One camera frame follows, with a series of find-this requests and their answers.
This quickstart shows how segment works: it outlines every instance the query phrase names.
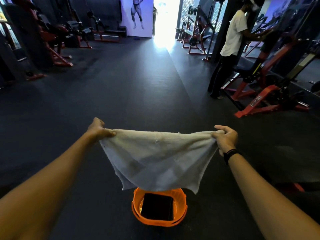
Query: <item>white cloth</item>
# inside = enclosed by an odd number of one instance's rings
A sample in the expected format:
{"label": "white cloth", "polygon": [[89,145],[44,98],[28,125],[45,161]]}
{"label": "white cloth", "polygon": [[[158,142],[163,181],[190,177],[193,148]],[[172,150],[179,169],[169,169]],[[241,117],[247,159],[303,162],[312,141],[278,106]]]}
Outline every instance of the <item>white cloth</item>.
{"label": "white cloth", "polygon": [[222,56],[237,55],[242,42],[241,31],[248,29],[247,18],[242,10],[238,10],[231,19],[226,42],[220,52]]}
{"label": "white cloth", "polygon": [[218,145],[210,131],[193,134],[115,129],[100,144],[123,190],[187,188],[195,194]]}

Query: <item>yellow strip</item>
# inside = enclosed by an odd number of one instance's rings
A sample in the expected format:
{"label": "yellow strip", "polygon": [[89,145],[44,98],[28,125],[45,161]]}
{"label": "yellow strip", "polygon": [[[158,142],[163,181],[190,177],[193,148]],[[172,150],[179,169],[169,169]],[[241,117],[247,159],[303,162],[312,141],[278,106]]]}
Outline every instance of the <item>yellow strip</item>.
{"label": "yellow strip", "polygon": [[254,75],[256,73],[256,71],[258,70],[258,68],[261,66],[262,63],[260,63],[257,67],[257,69],[252,73],[252,75]]}

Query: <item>towel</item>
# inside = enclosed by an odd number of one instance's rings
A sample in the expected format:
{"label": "towel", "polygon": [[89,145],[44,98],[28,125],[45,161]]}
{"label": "towel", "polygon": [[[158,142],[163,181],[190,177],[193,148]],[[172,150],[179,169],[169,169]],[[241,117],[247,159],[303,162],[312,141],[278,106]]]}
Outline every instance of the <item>towel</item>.
{"label": "towel", "polygon": [[147,191],[187,188],[195,194],[218,149],[211,131],[192,134],[115,129],[100,144],[122,189]]}

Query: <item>black pants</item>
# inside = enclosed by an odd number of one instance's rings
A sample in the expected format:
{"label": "black pants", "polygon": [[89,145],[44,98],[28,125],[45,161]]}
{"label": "black pants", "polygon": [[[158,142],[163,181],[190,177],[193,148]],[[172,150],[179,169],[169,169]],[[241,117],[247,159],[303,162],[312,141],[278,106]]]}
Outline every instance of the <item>black pants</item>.
{"label": "black pants", "polygon": [[219,96],[220,88],[226,82],[226,79],[231,75],[232,68],[236,64],[237,56],[221,56],[219,63],[214,70],[210,84],[208,87],[208,92],[211,93],[211,97],[217,98]]}

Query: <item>man in white t-shirt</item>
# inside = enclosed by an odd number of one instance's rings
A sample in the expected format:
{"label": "man in white t-shirt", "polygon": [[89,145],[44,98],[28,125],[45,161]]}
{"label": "man in white t-shirt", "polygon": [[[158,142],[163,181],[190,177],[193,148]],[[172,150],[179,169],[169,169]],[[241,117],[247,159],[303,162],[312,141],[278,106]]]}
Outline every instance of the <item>man in white t-shirt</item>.
{"label": "man in white t-shirt", "polygon": [[217,99],[220,97],[220,88],[225,83],[228,76],[232,72],[232,68],[236,63],[237,54],[242,42],[242,36],[250,41],[263,41],[262,34],[250,33],[247,27],[246,13],[258,10],[264,0],[244,0],[243,6],[233,16],[228,32],[226,34],[226,42],[220,52],[221,58],[211,77],[208,92],[211,97]]}

